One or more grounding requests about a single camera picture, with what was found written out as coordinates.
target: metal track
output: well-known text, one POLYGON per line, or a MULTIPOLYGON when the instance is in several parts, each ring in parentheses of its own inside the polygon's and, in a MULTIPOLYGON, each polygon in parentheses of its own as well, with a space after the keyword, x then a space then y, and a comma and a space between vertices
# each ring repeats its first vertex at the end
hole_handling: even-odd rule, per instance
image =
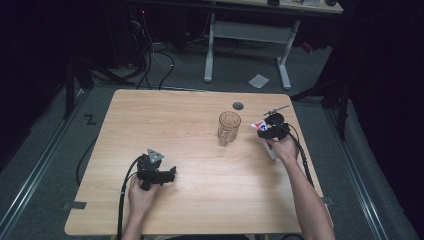
POLYGON ((336 136, 339 146, 343 152, 350 180, 352 181, 353 188, 355 189, 356 195, 358 196, 359 203, 361 204, 362 210, 364 211, 365 218, 368 221, 371 232, 374 235, 374 239, 389 239, 386 231, 384 230, 383 224, 380 221, 380 217, 378 216, 374 202, 371 199, 364 185, 364 182, 362 181, 358 169, 356 168, 355 161, 353 160, 347 144, 340 138, 340 135, 337 132, 336 117, 334 116, 331 109, 324 109, 324 113, 330 124, 333 126, 333 134, 336 136))
POLYGON ((0 239, 5 240, 9 238, 9 235, 12 233, 13 228, 15 227, 16 222, 21 216, 22 212, 25 210, 26 205, 34 194, 35 190, 38 187, 41 179, 46 173, 50 163, 53 160, 53 155, 60 141, 62 140, 66 130, 68 129, 69 124, 72 122, 75 113, 78 111, 79 107, 85 102, 89 95, 89 91, 80 90, 76 99, 76 106, 73 113, 69 116, 68 119, 63 119, 60 123, 58 129, 54 133, 53 137, 50 139, 47 147, 44 149, 41 154, 37 164, 30 173, 29 177, 21 187, 18 195, 16 196, 13 203, 10 205, 9 210, 3 217, 0 222, 0 239))

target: clear glass cup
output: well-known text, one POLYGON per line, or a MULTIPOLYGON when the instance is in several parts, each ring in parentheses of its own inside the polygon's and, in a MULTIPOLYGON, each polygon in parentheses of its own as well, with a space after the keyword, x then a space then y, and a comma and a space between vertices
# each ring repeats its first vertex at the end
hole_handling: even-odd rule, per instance
POLYGON ((218 139, 221 146, 227 146, 236 139, 240 123, 241 118, 235 112, 223 112, 219 116, 218 139))

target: snack wrapper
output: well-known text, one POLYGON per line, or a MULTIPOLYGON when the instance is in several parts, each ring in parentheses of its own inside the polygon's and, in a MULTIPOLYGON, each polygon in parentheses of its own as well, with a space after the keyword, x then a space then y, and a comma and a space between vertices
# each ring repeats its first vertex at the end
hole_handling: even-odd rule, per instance
MULTIPOLYGON (((266 131, 268 129, 264 120, 260 120, 259 122, 253 123, 251 126, 259 131, 266 131)), ((272 160, 277 159, 277 154, 275 154, 274 149, 272 149, 272 145, 267 143, 266 140, 263 138, 261 138, 261 141, 272 160)))

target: person's left hand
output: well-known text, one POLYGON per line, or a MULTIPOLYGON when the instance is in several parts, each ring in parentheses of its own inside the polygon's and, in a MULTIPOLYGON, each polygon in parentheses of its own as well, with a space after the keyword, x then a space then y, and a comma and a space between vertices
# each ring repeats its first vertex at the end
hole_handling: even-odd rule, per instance
POLYGON ((141 181, 136 175, 132 176, 128 199, 130 202, 130 216, 142 218, 149 210, 155 198, 159 184, 153 184, 149 191, 140 188, 141 181))

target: desk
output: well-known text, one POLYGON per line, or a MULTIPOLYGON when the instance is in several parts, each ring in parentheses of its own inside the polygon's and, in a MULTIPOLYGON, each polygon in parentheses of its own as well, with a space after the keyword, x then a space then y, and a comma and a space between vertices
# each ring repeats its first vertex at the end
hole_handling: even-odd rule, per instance
MULTIPOLYGON (((116 234, 122 182, 147 148, 165 155, 161 170, 177 166, 177 174, 175 182, 159 189, 143 234, 300 232, 286 170, 271 160, 250 126, 286 104, 290 98, 282 94, 118 90, 75 199, 87 205, 71 210, 66 233, 116 234), (234 102, 244 109, 234 110, 234 102), (242 119, 236 140, 227 147, 217 138, 224 111, 242 119)), ((280 112, 297 129, 322 196, 294 109, 290 105, 280 112)))
MULTIPOLYGON (((270 7, 268 6, 267 0, 216 0, 212 1, 213 4, 218 3, 235 3, 235 4, 245 4, 253 5, 258 7, 270 7)), ((318 6, 304 6, 300 1, 294 1, 287 3, 280 1, 278 8, 281 9, 290 9, 297 11, 311 11, 319 13, 337 13, 340 14, 343 12, 341 6, 337 3, 334 7, 330 7, 325 4, 324 0, 321 0, 318 6)), ((271 27, 263 25, 253 25, 253 24, 242 24, 242 23, 232 23, 226 21, 215 21, 215 14, 211 14, 210 28, 209 28, 209 48, 206 56, 206 65, 205 65, 205 82, 212 81, 212 72, 213 72, 213 43, 215 37, 223 38, 234 38, 241 40, 253 40, 253 41, 263 41, 263 42, 272 42, 272 43, 282 43, 285 44, 285 49, 282 52, 281 57, 277 57, 276 62, 280 72, 281 81, 283 83, 283 88, 285 90, 291 89, 291 83, 286 69, 287 57, 290 53, 294 38, 300 24, 300 20, 295 20, 291 28, 282 28, 282 27, 271 27)))

